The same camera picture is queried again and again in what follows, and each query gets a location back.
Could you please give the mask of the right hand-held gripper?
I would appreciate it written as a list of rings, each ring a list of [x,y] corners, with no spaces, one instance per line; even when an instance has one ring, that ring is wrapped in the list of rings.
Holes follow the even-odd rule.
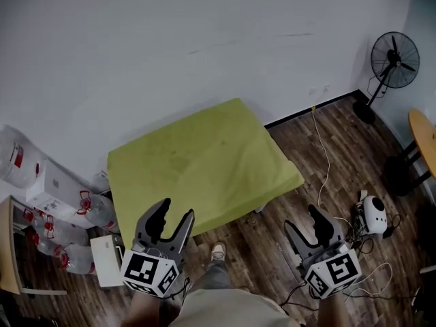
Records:
[[[302,262],[298,270],[315,292],[325,299],[349,287],[362,274],[356,251],[342,240],[339,222],[327,211],[313,204],[308,206],[314,222],[317,244],[311,244],[290,221],[283,224],[283,231],[296,255]]]

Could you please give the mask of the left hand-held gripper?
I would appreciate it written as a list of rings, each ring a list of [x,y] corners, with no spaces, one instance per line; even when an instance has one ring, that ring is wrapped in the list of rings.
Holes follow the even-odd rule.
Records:
[[[166,296],[181,273],[181,251],[195,222],[194,210],[190,209],[171,237],[161,239],[170,203],[170,198],[162,199],[139,218],[131,249],[125,251],[121,266],[125,285],[158,298]]]

